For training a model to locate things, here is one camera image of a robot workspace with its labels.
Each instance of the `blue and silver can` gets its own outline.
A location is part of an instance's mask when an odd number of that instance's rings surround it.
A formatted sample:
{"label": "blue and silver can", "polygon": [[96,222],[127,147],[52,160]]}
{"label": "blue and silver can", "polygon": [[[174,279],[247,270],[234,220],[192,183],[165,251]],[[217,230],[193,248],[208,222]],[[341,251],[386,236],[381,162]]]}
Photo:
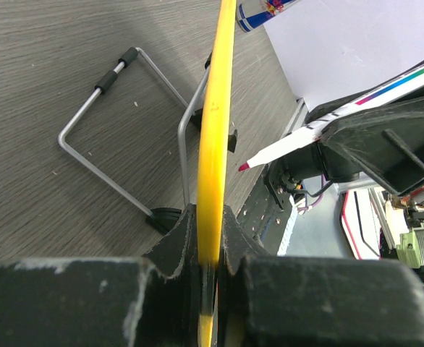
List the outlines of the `blue and silver can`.
{"label": "blue and silver can", "polygon": [[236,21],[250,32],[300,0],[241,0],[238,1]]}

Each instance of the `gray wood surface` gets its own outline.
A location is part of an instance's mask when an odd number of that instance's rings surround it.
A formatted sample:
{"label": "gray wood surface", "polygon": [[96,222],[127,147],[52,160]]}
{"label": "gray wood surface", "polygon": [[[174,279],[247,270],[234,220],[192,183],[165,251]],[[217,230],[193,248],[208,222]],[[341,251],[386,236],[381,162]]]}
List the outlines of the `gray wood surface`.
{"label": "gray wood surface", "polygon": [[[218,0],[0,0],[0,260],[132,256],[161,238],[56,138],[130,46],[143,48],[189,100],[218,11]],[[263,28],[236,27],[234,52],[230,128],[239,140],[229,155],[226,203],[237,212],[260,171],[237,173],[238,165],[279,138],[295,101]],[[69,142],[148,207],[182,207],[182,112],[137,61]],[[190,127],[187,136],[195,201],[199,134]]]}

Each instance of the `purple cable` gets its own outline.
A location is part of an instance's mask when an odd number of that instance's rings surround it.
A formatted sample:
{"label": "purple cable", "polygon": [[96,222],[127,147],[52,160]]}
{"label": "purple cable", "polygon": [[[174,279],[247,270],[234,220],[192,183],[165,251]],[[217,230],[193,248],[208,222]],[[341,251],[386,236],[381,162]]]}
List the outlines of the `purple cable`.
{"label": "purple cable", "polygon": [[[326,179],[325,176],[323,174],[321,174],[321,188],[323,188],[326,184]],[[308,211],[311,210],[312,208],[314,208],[316,205],[318,205],[320,203],[320,201],[323,199],[323,194],[321,193],[320,196],[317,198],[317,200],[315,200],[312,204],[305,206],[305,207],[298,207],[297,211]]]}

